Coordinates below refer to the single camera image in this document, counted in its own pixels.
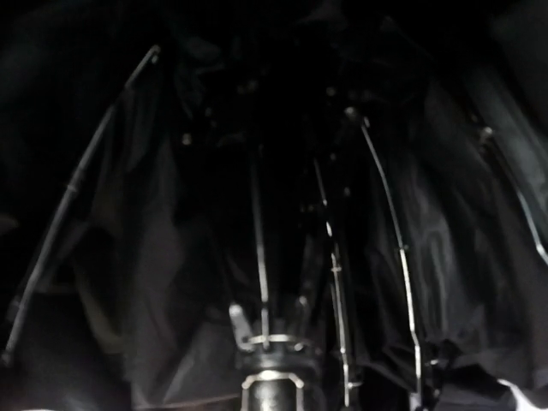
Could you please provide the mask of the lavender folding umbrella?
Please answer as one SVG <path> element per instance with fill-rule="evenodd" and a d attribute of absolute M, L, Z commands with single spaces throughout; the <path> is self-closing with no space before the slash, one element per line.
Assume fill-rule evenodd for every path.
<path fill-rule="evenodd" d="M 544 410 L 544 1 L 4 1 L 4 410 Z"/>

